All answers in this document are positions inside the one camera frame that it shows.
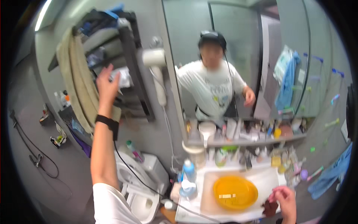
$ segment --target person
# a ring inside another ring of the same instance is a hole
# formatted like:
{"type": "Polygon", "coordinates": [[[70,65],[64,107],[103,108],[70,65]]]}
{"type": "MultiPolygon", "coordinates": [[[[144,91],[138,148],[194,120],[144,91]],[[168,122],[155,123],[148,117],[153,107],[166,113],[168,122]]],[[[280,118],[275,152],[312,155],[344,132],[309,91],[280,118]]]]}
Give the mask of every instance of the person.
{"type": "MultiPolygon", "coordinates": [[[[109,119],[120,79],[120,74],[117,74],[112,82],[109,81],[112,69],[113,65],[104,68],[96,80],[99,93],[98,114],[109,119]]],[[[96,224],[141,224],[120,193],[114,153],[113,132],[107,124],[97,121],[91,152],[96,224]]],[[[293,192],[284,187],[277,187],[269,199],[280,202],[283,224],[295,222],[296,205],[293,192]]]]}
{"type": "Polygon", "coordinates": [[[295,224],[296,223],[296,196],[287,186],[278,186],[272,190],[268,197],[270,203],[278,201],[281,207],[281,220],[277,224],[295,224]]]}
{"type": "Polygon", "coordinates": [[[227,115],[229,105],[234,104],[234,94],[245,97],[244,106],[255,103],[253,90],[241,78],[235,67],[223,60],[226,41],[222,34],[203,31],[198,43],[200,60],[177,69],[179,90],[186,89],[196,101],[195,116],[201,119],[217,119],[227,115]]]}

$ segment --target black cap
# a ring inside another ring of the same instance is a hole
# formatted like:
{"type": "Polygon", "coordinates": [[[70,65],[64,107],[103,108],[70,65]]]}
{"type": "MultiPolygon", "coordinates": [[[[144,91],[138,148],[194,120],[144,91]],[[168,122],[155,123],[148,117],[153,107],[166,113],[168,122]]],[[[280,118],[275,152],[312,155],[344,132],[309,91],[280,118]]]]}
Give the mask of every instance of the black cap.
{"type": "Polygon", "coordinates": [[[201,48],[204,43],[208,42],[218,43],[223,48],[223,50],[226,50],[226,40],[221,33],[215,31],[201,31],[200,40],[198,43],[199,48],[201,48]]]}

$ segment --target hand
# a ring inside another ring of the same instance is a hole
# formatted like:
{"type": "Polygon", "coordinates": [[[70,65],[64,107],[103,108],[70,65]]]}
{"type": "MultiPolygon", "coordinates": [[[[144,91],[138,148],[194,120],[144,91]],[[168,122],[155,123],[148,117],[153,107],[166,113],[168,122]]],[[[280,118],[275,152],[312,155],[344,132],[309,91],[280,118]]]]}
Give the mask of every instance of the hand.
{"type": "Polygon", "coordinates": [[[283,223],[296,223],[296,199],[295,193],[287,186],[278,186],[272,190],[269,196],[269,202],[279,201],[283,223]]]}
{"type": "Polygon", "coordinates": [[[243,94],[245,96],[244,107],[252,106],[256,101],[255,93],[253,92],[253,90],[250,87],[245,86],[243,94]]]}
{"type": "Polygon", "coordinates": [[[111,118],[112,105],[116,95],[118,94],[118,82],[121,74],[118,72],[113,81],[110,82],[109,78],[113,70],[113,65],[110,64],[107,68],[104,67],[98,75],[96,83],[98,93],[100,95],[98,114],[111,118]]]}

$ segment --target yellow basin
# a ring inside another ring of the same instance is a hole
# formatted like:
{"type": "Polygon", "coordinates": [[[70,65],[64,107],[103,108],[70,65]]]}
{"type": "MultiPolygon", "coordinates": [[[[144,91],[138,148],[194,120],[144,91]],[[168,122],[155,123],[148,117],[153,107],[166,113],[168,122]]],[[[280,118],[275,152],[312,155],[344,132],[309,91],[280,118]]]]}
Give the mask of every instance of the yellow basin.
{"type": "Polygon", "coordinates": [[[258,198],[258,190],[253,183],[239,176],[220,177],[213,186],[218,204],[228,210],[244,210],[258,198]]]}

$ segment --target toilet seat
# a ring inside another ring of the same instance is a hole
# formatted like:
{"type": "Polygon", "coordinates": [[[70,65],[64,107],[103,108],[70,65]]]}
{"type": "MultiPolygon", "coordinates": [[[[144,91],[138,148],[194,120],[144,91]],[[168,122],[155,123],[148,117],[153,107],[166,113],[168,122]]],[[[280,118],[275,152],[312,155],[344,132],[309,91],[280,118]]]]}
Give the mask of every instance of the toilet seat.
{"type": "MultiPolygon", "coordinates": [[[[147,175],[142,165],[124,152],[118,152],[122,159],[134,171],[134,173],[149,187],[157,190],[157,184],[147,175]]],[[[143,185],[138,178],[128,169],[122,160],[116,155],[117,176],[123,182],[122,195],[128,193],[127,203],[132,213],[143,224],[150,223],[160,204],[160,195],[152,192],[143,185]]]]}

